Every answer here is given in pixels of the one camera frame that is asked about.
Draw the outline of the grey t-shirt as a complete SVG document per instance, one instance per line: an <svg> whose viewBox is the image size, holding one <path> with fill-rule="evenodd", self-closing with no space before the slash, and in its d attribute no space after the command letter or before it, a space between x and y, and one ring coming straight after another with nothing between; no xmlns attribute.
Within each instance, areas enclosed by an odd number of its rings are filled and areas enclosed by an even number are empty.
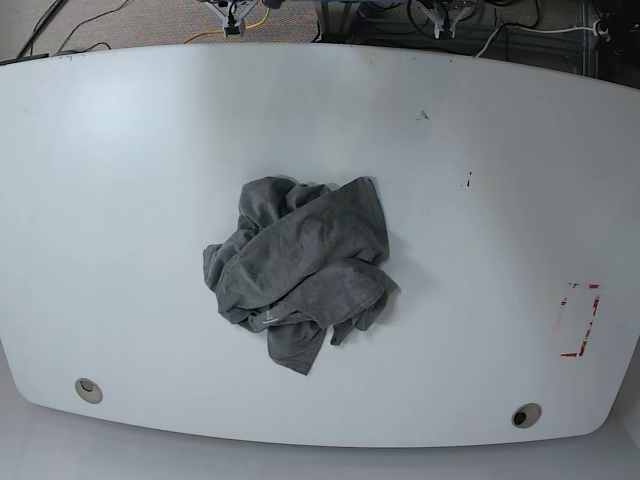
<svg viewBox="0 0 640 480"><path fill-rule="evenodd" d="M205 285L229 323L264 333L271 360L310 372L322 344L368 330L396 283L381 269L389 239L374 183L335 190L284 177L242 187L236 231L203 252Z"/></svg>

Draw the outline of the red tape marking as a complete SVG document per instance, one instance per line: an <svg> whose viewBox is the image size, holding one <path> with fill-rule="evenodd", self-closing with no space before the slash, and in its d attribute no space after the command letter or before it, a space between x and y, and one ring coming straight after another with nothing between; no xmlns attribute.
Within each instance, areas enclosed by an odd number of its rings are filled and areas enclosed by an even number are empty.
<svg viewBox="0 0 640 480"><path fill-rule="evenodd" d="M597 283L569 283L561 299L555 326L556 348L562 358L584 355L601 297Z"/></svg>

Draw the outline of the left table grommet hole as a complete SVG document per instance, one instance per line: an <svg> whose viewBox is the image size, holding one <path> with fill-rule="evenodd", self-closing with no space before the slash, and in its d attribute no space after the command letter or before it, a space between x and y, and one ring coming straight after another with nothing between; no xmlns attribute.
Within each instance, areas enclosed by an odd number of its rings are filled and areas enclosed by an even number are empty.
<svg viewBox="0 0 640 480"><path fill-rule="evenodd" d="M80 378L75 382L75 390L79 397L87 403L96 405L102 402L101 388L92 380Z"/></svg>

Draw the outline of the table grommet hole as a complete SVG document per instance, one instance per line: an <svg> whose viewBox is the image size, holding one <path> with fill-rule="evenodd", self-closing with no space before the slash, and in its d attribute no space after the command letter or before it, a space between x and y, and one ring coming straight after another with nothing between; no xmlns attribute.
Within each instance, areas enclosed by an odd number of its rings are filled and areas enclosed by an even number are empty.
<svg viewBox="0 0 640 480"><path fill-rule="evenodd" d="M92 380L80 378L75 382L75 390L79 397L87 403L96 405L102 402L101 388Z"/></svg>
<svg viewBox="0 0 640 480"><path fill-rule="evenodd" d="M519 407L511 417L515 428L527 429L537 423L542 414L542 408L537 403L528 403Z"/></svg>

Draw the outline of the right table grommet hole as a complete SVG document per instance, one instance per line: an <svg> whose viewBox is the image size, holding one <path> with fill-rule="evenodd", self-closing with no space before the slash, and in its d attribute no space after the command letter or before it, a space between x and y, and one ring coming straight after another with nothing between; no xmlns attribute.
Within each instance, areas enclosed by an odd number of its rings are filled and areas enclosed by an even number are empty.
<svg viewBox="0 0 640 480"><path fill-rule="evenodd" d="M537 423L542 414L542 408L537 403L528 403L519 407L511 417L515 428L527 429Z"/></svg>

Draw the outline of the aluminium frame post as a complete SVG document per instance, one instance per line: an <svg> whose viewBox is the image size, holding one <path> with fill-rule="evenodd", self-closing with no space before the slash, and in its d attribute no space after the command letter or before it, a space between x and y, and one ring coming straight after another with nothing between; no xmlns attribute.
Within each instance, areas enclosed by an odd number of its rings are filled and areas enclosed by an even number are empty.
<svg viewBox="0 0 640 480"><path fill-rule="evenodd" d="M319 1L315 3L318 27L316 43L352 44L364 1Z"/></svg>

